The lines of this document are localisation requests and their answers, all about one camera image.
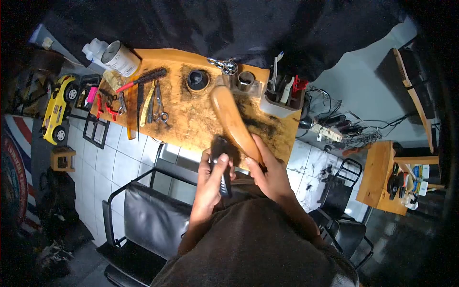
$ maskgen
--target hand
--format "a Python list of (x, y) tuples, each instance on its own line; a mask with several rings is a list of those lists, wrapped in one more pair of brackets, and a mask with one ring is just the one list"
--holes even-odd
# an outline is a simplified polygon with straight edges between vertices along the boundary
[(212, 172), (210, 170), (209, 158), (210, 148), (202, 152), (201, 163), (198, 169), (198, 186), (196, 189), (195, 201), (193, 203), (193, 211), (205, 216), (210, 216), (213, 207), (220, 201), (220, 182), (223, 172), (228, 165), (231, 166), (229, 172), (231, 180), (235, 178), (233, 161), (229, 159), (226, 153), (220, 155)]
[(277, 203), (283, 199), (294, 199), (295, 193), (290, 188), (285, 162), (277, 159), (258, 135), (252, 134), (252, 137), (268, 170), (263, 173), (253, 158), (247, 157), (245, 159), (250, 170), (250, 176), (255, 179), (255, 184), (268, 198)]

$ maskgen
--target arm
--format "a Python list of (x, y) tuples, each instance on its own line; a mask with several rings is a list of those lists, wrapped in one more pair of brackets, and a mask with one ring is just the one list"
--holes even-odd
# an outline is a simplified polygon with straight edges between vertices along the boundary
[[(190, 215), (188, 231), (182, 238), (179, 245), (179, 255), (185, 255), (192, 250), (210, 229), (210, 218), (214, 206), (220, 201), (220, 181), (222, 174), (228, 164), (233, 163), (228, 155), (223, 153), (218, 158), (218, 163), (212, 172), (209, 166), (210, 149), (206, 149), (201, 156), (201, 163), (198, 169), (198, 185), (195, 201)], [(230, 171), (231, 180), (235, 178), (234, 169)]]
[(271, 200), (275, 201), (285, 214), (292, 220), (296, 228), (301, 230), (308, 241), (315, 246), (325, 244), (320, 237), (319, 228), (298, 203), (295, 193), (290, 188), (286, 164), (274, 157), (265, 143), (257, 135), (252, 135), (263, 161), (268, 170), (263, 173), (259, 165), (252, 158), (246, 158), (250, 169), (250, 176), (255, 179), (255, 184)]

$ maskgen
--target white bottle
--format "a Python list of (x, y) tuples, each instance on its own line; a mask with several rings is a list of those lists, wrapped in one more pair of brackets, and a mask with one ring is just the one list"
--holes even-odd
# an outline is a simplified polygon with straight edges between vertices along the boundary
[(83, 47), (83, 53), (86, 55), (86, 59), (90, 60), (94, 64), (101, 66), (107, 71), (111, 71), (109, 67), (102, 64), (101, 58), (105, 49), (108, 47), (108, 43), (105, 41), (99, 41), (99, 39), (94, 38), (91, 43), (85, 44)]

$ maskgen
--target white tiled floor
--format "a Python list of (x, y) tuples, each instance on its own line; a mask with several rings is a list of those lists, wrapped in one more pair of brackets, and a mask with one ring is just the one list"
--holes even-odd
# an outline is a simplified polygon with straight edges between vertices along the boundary
[[(320, 206), (317, 201), (322, 195), (325, 184), (321, 180), (327, 177), (327, 173), (323, 174), (322, 170), (331, 165), (332, 174), (335, 174), (339, 169), (342, 160), (336, 156), (319, 150), (309, 144), (296, 140), (290, 155), (290, 160), (287, 164), (287, 174), (290, 185), (297, 195), (297, 199), (303, 206), (306, 212), (314, 210)], [(350, 170), (357, 171), (354, 166), (345, 165)], [(341, 172), (348, 178), (354, 179), (355, 175), (349, 172)], [(365, 212), (368, 208), (366, 204), (356, 200), (358, 188), (362, 182), (363, 171), (358, 182), (353, 188), (351, 197), (346, 206), (346, 213), (355, 218), (357, 221), (362, 221)], [(346, 181), (345, 185), (350, 186), (350, 181)]]
[[(93, 234), (94, 243), (99, 246), (106, 241), (103, 226), (102, 200), (107, 200), (112, 192), (137, 176), (150, 170), (155, 162), (159, 144), (146, 135), (140, 135), (140, 140), (127, 140), (126, 128), (110, 123), (107, 132), (105, 148), (99, 149), (83, 138), (84, 121), (71, 119), (68, 145), (76, 150), (74, 157), (75, 172), (70, 176), (75, 181), (75, 207), (81, 220)], [(161, 158), (170, 162), (186, 159), (198, 163), (201, 154), (180, 149), (166, 144), (162, 149)], [(324, 177), (320, 171), (332, 164), (336, 169), (338, 159), (322, 152), (308, 144), (296, 141), (291, 160), (287, 165), (290, 185), (306, 211), (318, 207)], [(140, 182), (150, 183), (151, 175)], [(196, 187), (173, 180), (171, 177), (157, 173), (154, 189), (176, 199), (193, 204)], [(347, 212), (359, 219), (363, 217), (366, 206), (357, 202), (358, 185), (351, 195)], [(116, 238), (124, 236), (124, 192), (117, 195), (112, 202), (112, 217)]]

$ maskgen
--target red handle brush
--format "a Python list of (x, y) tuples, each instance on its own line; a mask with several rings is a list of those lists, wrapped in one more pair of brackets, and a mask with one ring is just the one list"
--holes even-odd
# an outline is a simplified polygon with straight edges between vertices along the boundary
[(152, 80), (156, 80), (156, 79), (164, 77), (165, 75), (166, 75), (166, 69), (165, 68), (157, 68), (157, 69), (148, 71), (148, 72), (142, 74), (137, 80), (125, 84), (124, 86), (122, 86), (121, 88), (116, 90), (116, 92), (119, 93), (119, 92), (121, 92), (121, 91), (123, 91), (125, 89), (128, 89), (128, 88), (132, 87), (135, 84), (141, 84), (141, 83), (149, 82), (149, 81), (152, 81)]

